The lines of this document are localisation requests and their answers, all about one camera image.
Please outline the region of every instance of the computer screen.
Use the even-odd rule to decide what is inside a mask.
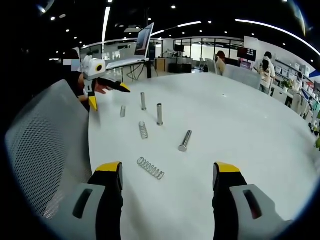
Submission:
[[[249,69],[251,70],[251,63],[247,61],[242,61],[240,63],[240,68]]]
[[[176,52],[184,52],[185,51],[185,46],[183,45],[179,45],[179,44],[175,44],[173,47],[173,50]]]
[[[154,29],[154,23],[141,30],[136,40],[136,47],[134,55],[147,57],[148,47],[150,43],[151,33]]]
[[[238,47],[237,57],[255,62],[257,57],[257,51],[245,47]]]

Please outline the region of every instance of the metal pin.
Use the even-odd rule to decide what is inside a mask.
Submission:
[[[156,105],[156,110],[158,112],[158,121],[156,122],[156,124],[158,124],[159,126],[162,126],[164,122],[162,121],[162,104],[161,103],[158,103]]]
[[[191,130],[188,130],[188,132],[186,133],[185,138],[184,138],[182,144],[181,144],[181,145],[179,146],[179,148],[178,148],[180,152],[185,152],[185,151],[187,151],[187,145],[188,145],[189,139],[190,139],[190,137],[191,137],[191,134],[192,134],[192,131],[191,131]]]
[[[143,111],[147,110],[146,98],[145,98],[145,93],[144,92],[141,93],[141,104],[142,104],[142,110]]]
[[[124,118],[126,116],[126,106],[121,107],[120,117]]]

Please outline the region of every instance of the gray mesh chair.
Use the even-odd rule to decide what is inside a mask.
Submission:
[[[53,218],[92,176],[88,126],[88,112],[61,80],[29,102],[6,133],[12,171],[38,216]]]
[[[225,66],[223,76],[257,90],[259,89],[262,80],[260,74],[256,72],[229,64]]]

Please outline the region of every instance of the white robot head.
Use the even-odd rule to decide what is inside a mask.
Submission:
[[[106,62],[101,59],[85,56],[83,60],[83,74],[86,80],[100,78],[106,74]]]

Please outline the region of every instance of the compression spring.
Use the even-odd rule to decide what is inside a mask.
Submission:
[[[149,135],[144,121],[139,122],[139,129],[142,139],[147,139]]]
[[[165,175],[164,171],[160,171],[155,165],[151,164],[149,161],[147,161],[144,157],[140,157],[136,163],[145,169],[148,173],[150,173],[152,176],[157,178],[158,180],[162,179]]]

